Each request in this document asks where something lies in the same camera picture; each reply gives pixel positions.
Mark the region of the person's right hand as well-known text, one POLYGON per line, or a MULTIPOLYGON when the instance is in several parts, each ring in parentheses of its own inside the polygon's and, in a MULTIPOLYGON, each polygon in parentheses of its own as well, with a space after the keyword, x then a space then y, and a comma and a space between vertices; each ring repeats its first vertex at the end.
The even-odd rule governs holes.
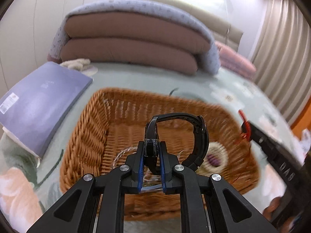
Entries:
POLYGON ((281 197, 275 197, 269 204, 268 207, 266 207, 263 210, 263 216, 268 220, 272 220, 272 213, 279 207, 281 202, 281 197))

